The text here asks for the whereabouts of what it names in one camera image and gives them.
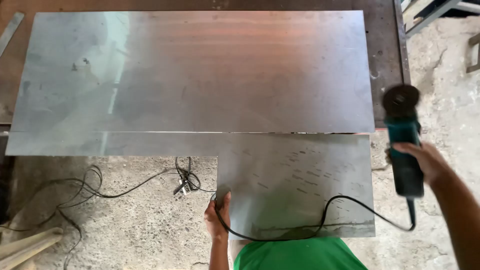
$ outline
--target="hand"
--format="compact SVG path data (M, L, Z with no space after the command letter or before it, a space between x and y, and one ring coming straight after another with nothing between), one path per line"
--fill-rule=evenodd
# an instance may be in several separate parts
M230 216L228 214L228 207L230 206L230 199L232 195L230 192L223 197L223 206L218 210L225 224L230 227ZM228 240L228 231L223 227L220 219L215 212L216 201L210 201L205 210L204 220L207 225L207 231L212 237L212 240Z
M411 143L394 143L393 148L401 153L414 156L423 172L423 181L432 185L442 177L455 174L440 152L430 143L422 142L420 146Z

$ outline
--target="person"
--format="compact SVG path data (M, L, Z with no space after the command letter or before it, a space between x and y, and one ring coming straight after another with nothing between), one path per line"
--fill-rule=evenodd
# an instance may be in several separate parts
M424 174L424 182L434 192L448 226L455 257L460 269L478 269L480 265L480 207L467 186L431 144L421 146L395 143L394 149L414 156ZM231 193L224 197L219 210L230 226L228 207ZM211 201L204 220L212 237L210 270L228 269L228 231L222 226ZM359 270L366 267L347 245L334 237L310 238L283 242L251 242L231 250L235 270L323 269Z

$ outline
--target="concrete floor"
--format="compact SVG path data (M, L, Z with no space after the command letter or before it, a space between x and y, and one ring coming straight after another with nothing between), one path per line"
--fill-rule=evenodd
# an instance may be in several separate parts
M471 160L480 154L480 71L465 74L471 50L469 37L480 32L480 17L438 19L408 41L412 83L422 91L419 106L422 139L435 143L446 159L480 199L480 167ZM372 167L385 165L386 133L371 136ZM15 168L14 209L30 197L33 187L46 180L80 177L89 164L104 173L102 190L119 193L143 179L171 168L173 158L22 157ZM216 158L194 158L193 170L203 187L216 186ZM407 225L406 204L394 191L391 168L372 174L375 210ZM209 194L197 192L186 198L173 197L177 178L154 180L131 194L116 199L95 198L68 209L83 229L84 238L73 252L69 269L207 269L210 240L203 223ZM16 218L28 226L48 215L55 203L72 190L55 186L34 198ZM447 228L436 200L426 188L417 202L418 225L414 232L401 232L376 220L375 238L350 238L345 242L369 269L457 269ZM64 239L35 256L21 269L61 269L66 252L78 234L58 218L45 228L61 226ZM2 241L21 238L5 233Z

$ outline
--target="green shirt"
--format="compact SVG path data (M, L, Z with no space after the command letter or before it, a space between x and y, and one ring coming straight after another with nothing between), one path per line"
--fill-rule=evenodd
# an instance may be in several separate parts
M340 238L252 242L237 255L234 270L365 270Z

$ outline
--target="angle grinder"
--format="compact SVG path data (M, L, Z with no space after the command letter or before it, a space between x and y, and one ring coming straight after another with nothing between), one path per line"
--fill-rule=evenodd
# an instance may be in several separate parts
M409 142L420 145L420 123L415 106L420 99L417 88L398 85L390 88L383 97L385 109L384 123L388 129L390 145L397 142ZM395 190L407 199L412 227L415 228L415 209L413 199L423 197L423 172L418 161L409 154L390 148Z

